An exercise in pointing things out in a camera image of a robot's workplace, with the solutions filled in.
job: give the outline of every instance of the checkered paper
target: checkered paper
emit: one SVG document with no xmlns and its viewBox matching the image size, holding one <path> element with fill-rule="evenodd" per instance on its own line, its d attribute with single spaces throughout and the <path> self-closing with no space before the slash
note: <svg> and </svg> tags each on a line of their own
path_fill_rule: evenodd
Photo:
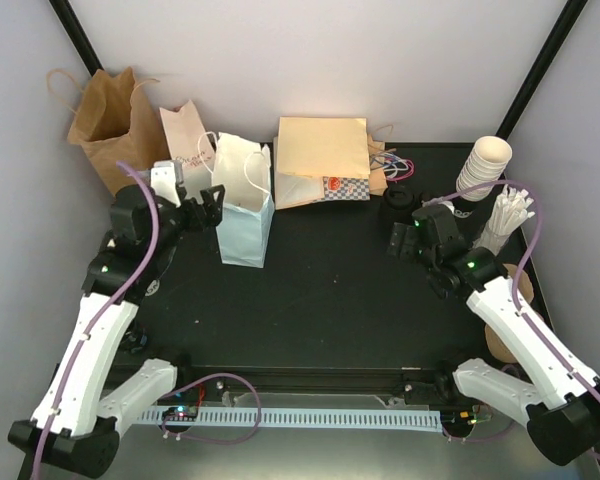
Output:
<svg viewBox="0 0 600 480">
<path fill-rule="evenodd" d="M 332 200 L 369 200 L 369 179 L 323 177 L 324 198 L 316 202 Z"/>
</svg>

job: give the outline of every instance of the black table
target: black table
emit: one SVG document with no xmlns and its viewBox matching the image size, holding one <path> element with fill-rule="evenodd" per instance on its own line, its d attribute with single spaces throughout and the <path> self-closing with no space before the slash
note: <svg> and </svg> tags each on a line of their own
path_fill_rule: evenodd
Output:
<svg viewBox="0 0 600 480">
<path fill-rule="evenodd" d="M 454 191 L 470 149 L 400 145 L 397 154 L 416 167 L 404 183 L 416 192 Z M 476 234 L 495 195 L 459 221 L 465 234 Z M 185 236 L 137 316 L 151 348 L 118 354 L 110 383 L 164 346 L 186 351 L 196 375 L 243 373 L 271 391 L 387 393 L 405 379 L 426 380 L 460 353 L 497 365 L 477 316 L 440 300 L 423 267 L 386 255 L 379 204 L 374 197 L 276 211 L 264 269 L 222 265 L 214 232 Z M 524 248 L 514 235 L 501 259 L 517 263 Z"/>
</svg>

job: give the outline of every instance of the light blue paper bag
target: light blue paper bag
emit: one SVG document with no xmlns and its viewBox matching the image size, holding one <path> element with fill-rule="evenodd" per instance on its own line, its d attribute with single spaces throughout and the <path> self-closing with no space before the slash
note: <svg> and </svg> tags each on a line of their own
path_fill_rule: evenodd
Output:
<svg viewBox="0 0 600 480">
<path fill-rule="evenodd" d="M 220 184 L 226 190 L 216 227 L 222 263 L 262 268 L 275 210 L 269 147 L 221 133 L 212 174 L 212 185 Z"/>
</svg>

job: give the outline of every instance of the red logo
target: red logo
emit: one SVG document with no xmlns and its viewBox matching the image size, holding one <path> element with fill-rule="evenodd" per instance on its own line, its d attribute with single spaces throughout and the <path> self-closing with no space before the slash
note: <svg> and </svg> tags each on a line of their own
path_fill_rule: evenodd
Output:
<svg viewBox="0 0 600 480">
<path fill-rule="evenodd" d="M 342 186 L 342 182 L 338 177 L 329 177 L 327 188 L 331 191 L 338 190 Z"/>
</svg>

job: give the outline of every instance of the white wall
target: white wall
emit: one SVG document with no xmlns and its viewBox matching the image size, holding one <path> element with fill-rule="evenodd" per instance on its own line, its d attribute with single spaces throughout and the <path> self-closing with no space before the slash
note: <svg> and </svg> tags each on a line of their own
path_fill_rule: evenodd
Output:
<svg viewBox="0 0 600 480">
<path fill-rule="evenodd" d="M 589 2 L 511 137 L 511 178 L 539 192 L 534 255 L 556 330 L 600 373 L 600 0 Z"/>
<path fill-rule="evenodd" d="M 30 417 L 62 356 L 110 202 L 45 86 L 54 67 L 88 74 L 48 1 L 13 3 L 0 2 L 0 479 L 17 476 L 9 427 Z"/>
<path fill-rule="evenodd" d="M 565 0 L 73 0 L 105 68 L 271 141 L 284 115 L 364 116 L 394 141 L 495 133 Z"/>
</svg>

